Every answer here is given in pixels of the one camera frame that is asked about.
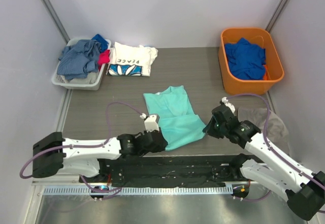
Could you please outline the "teal t shirt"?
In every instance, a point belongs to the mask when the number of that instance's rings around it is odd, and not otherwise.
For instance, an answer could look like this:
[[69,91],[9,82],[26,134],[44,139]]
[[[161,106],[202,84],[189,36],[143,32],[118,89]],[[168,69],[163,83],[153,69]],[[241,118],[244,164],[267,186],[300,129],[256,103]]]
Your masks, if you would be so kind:
[[204,138],[204,122],[195,114],[184,86],[169,86],[157,93],[143,94],[149,114],[159,116],[158,125],[172,151]]

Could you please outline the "white printed t shirt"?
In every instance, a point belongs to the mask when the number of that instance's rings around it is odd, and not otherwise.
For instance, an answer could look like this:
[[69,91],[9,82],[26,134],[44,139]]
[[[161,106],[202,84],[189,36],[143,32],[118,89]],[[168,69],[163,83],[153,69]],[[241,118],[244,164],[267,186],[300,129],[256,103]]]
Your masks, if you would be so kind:
[[154,47],[133,47],[118,42],[110,52],[110,62],[106,71],[111,76],[144,76],[149,77],[151,66],[158,56]]

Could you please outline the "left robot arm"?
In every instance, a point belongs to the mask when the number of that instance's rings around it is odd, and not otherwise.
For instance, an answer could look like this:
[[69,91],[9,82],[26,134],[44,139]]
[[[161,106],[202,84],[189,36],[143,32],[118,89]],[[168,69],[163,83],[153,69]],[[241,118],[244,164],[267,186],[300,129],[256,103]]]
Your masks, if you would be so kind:
[[32,177],[57,173],[82,175],[98,183],[108,177],[103,160],[144,156],[164,151],[168,143],[160,131],[122,134],[109,140],[75,140],[53,132],[33,145]]

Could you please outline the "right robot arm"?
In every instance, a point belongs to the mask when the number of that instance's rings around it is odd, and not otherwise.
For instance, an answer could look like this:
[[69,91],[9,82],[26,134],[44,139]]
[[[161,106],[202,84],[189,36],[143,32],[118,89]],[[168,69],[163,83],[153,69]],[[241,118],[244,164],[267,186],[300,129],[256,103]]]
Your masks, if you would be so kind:
[[286,201],[299,218],[310,221],[324,206],[324,172],[314,173],[293,160],[274,145],[252,122],[239,121],[234,106],[221,104],[212,110],[204,133],[214,138],[229,139],[262,160],[261,166],[252,157],[240,154],[229,166],[232,179],[255,181]]

